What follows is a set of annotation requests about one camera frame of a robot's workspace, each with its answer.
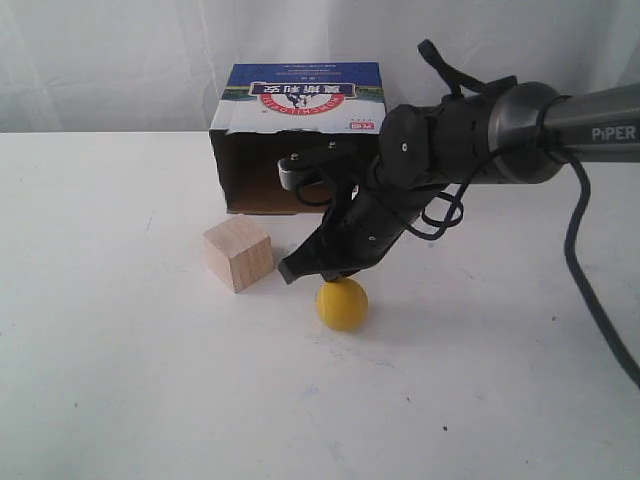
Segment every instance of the wooden block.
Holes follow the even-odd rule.
[[[209,267],[236,293],[275,268],[269,234],[245,215],[204,232],[204,243]]]

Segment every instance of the robotic arm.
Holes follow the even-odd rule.
[[[470,183],[545,182],[566,162],[562,152],[583,162],[640,161],[640,84],[569,98],[513,76],[482,83],[445,63],[431,41],[418,49],[451,93],[435,107],[389,112],[372,163],[333,142],[278,162],[283,188],[300,194],[324,182],[332,194],[321,225],[278,266],[287,283],[373,267],[404,230],[439,238],[462,220]],[[461,87],[475,95],[463,96]],[[461,185],[455,197],[443,191],[452,183]],[[436,197],[451,202],[444,221],[424,213]],[[438,230],[413,228],[419,216]]]

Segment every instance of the white tabletop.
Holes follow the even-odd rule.
[[[640,166],[588,171],[578,254],[640,358]],[[640,393],[562,255],[577,195],[569,169],[472,187],[357,275],[340,334],[319,277],[207,270],[206,133],[0,135],[0,478],[637,479]],[[279,255],[319,222],[255,219]]]

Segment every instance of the white backdrop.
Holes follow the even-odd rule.
[[[416,52],[567,93],[638,81],[637,0],[0,0],[0,131],[203,130],[235,62],[378,61],[389,106],[444,92]]]

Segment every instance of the yellow ball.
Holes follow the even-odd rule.
[[[316,296],[316,310],[332,330],[355,330],[364,322],[369,300],[364,289],[350,278],[326,282]]]

